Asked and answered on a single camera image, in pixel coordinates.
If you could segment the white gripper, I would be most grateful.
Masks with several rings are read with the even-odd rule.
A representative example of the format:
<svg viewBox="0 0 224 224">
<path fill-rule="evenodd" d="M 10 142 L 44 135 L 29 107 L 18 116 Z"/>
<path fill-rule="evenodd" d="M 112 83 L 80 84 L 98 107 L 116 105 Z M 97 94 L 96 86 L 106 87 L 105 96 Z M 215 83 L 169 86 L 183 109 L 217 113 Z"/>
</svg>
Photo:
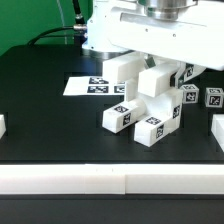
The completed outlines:
<svg viewBox="0 0 224 224">
<path fill-rule="evenodd" d="M 139 4 L 116 1 L 106 18 L 106 36 L 118 47 L 224 70 L 224 2 L 200 1 L 180 9 L 174 20 L 159 20 Z M 171 87 L 179 87 L 185 69 L 185 63 L 174 66 Z"/>
</svg>

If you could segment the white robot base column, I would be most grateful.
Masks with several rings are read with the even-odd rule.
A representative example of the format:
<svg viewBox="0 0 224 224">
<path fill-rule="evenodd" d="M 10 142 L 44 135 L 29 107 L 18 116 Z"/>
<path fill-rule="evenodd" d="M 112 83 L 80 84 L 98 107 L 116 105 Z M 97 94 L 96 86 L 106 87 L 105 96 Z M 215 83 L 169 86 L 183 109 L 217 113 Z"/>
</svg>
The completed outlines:
<svg viewBox="0 0 224 224">
<path fill-rule="evenodd" d="M 82 45 L 83 54 L 108 60 L 130 50 L 112 45 L 106 37 L 106 18 L 113 4 L 136 3 L 137 0 L 93 0 L 93 12 L 87 21 L 87 40 Z"/>
</svg>

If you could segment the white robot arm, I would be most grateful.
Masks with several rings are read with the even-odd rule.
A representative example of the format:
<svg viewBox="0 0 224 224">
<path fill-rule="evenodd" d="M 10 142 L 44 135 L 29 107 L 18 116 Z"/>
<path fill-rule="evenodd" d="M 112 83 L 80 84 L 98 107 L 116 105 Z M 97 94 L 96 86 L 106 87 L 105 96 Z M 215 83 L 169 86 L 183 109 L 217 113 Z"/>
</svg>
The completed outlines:
<svg viewBox="0 0 224 224">
<path fill-rule="evenodd" d="M 115 46 L 224 70 L 224 2 L 210 0 L 116 1 L 106 18 Z"/>
</svg>

